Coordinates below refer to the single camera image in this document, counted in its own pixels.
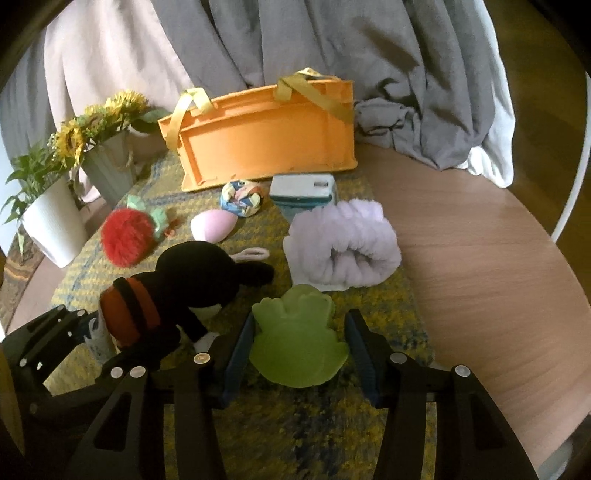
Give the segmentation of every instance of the orange plastic basket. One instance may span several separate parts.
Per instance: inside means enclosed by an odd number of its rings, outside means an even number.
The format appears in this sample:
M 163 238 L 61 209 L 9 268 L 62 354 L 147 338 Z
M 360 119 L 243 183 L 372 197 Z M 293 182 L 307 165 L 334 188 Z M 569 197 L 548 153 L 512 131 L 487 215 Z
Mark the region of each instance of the orange plastic basket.
M 309 82 L 319 93 L 352 109 L 353 83 Z M 294 91 L 274 98 L 276 85 L 230 93 L 211 100 L 213 109 L 187 110 L 178 135 L 184 192 L 236 179 L 278 173 L 350 170 L 357 166 L 353 124 L 331 115 Z M 158 123 L 166 139 L 171 115 Z

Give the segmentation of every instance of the green silicone toy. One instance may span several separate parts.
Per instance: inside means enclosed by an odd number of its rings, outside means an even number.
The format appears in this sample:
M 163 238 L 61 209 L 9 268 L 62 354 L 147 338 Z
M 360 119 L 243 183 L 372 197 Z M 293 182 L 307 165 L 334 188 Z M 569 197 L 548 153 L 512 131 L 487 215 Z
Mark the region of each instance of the green silicone toy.
M 328 327 L 335 304 L 310 285 L 296 285 L 280 299 L 252 306 L 261 327 L 251 362 L 263 377 L 293 388 L 320 385 L 335 376 L 349 355 Z

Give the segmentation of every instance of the gray cloth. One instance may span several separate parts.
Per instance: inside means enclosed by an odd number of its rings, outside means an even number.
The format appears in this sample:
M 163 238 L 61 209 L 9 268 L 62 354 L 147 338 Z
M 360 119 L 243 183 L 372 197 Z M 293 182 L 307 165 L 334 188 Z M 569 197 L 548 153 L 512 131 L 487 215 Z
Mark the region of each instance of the gray cloth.
M 219 96 L 310 66 L 355 82 L 356 137 L 456 166 L 494 118 L 490 58 L 463 0 L 152 0 L 192 82 Z
M 27 49 L 0 93 L 0 125 L 8 158 L 26 154 L 56 131 L 43 65 L 45 31 Z

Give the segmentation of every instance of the red fluffy ball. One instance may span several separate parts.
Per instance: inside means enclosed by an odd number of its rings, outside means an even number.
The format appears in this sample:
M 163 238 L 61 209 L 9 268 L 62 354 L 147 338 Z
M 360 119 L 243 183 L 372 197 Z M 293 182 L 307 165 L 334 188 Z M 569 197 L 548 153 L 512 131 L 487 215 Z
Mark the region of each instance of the red fluffy ball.
M 152 250 L 154 224 L 150 215 L 119 208 L 105 220 L 100 234 L 105 254 L 117 267 L 131 267 Z

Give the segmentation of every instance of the woven rug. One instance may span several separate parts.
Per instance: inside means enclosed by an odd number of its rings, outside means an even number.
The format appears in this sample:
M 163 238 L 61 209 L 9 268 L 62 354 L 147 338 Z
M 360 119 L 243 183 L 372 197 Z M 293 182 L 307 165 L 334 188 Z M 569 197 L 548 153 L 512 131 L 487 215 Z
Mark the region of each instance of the woven rug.
M 17 311 L 25 289 L 31 281 L 35 270 L 41 265 L 45 255 L 35 245 L 25 229 L 20 226 L 20 232 L 25 236 L 23 253 L 18 248 L 18 237 L 15 235 L 4 266 L 4 281 L 0 287 L 0 323 L 6 332 Z
M 196 214 L 217 208 L 220 189 L 198 193 L 179 191 L 183 171 L 174 154 L 157 162 L 148 180 L 130 193 L 140 195 L 148 205 L 175 208 L 185 223 L 177 235 L 168 238 L 131 269 L 120 269 L 105 258 L 100 231 L 86 244 L 58 286 L 53 304 L 70 309 L 96 310 L 100 292 L 119 276 L 129 276 L 154 268 L 158 256 L 172 245 L 191 238 L 189 220 Z M 339 174 L 339 196 L 371 199 L 369 183 L 356 171 Z M 221 243 L 228 253 L 247 247 L 270 250 L 268 260 L 276 269 L 272 285 L 262 289 L 244 289 L 207 327 L 227 332 L 241 322 L 250 306 L 263 297 L 279 297 L 291 287 L 282 239 L 288 223 L 269 201 L 255 216 L 241 219 L 237 230 Z M 337 333 L 343 338 L 343 318 L 351 308 L 359 308 L 369 327 L 388 338 L 392 347 L 406 351 L 426 365 L 433 353 L 414 305 L 413 295 L 403 268 L 386 282 L 371 288 L 351 288 L 329 293 L 336 304 Z M 184 358 L 180 348 L 163 361 L 171 367 Z M 53 372 L 46 386 L 54 394 L 92 383 L 99 374 L 86 348 L 78 346 Z M 174 452 L 172 407 L 165 415 L 165 453 L 167 478 L 178 478 Z M 296 390 L 268 382 L 249 364 L 241 391 L 234 403 L 214 417 L 228 477 L 236 480 L 371 479 L 384 433 L 386 411 L 377 411 L 363 398 L 351 359 L 329 382 Z M 434 409 L 428 408 L 426 454 L 423 478 L 431 479 L 434 470 Z

